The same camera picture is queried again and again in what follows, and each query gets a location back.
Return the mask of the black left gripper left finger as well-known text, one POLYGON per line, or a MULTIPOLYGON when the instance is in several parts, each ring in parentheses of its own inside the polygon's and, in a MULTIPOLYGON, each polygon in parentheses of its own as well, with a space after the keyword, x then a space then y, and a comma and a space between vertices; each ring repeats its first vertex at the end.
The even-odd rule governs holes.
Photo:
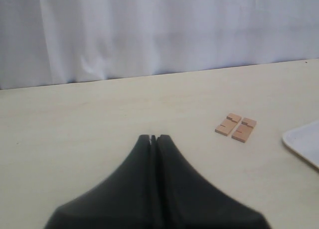
POLYGON ((139 136, 123 163, 103 182, 58 207, 47 229, 152 229, 150 138, 139 136))

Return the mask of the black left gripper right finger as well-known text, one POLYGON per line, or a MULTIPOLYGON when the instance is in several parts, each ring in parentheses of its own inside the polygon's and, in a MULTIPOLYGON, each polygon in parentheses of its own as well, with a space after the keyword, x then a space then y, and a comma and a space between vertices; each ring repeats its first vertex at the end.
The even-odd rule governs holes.
POLYGON ((226 195, 184 158, 172 138, 153 138, 166 229, 269 229, 258 211, 226 195))

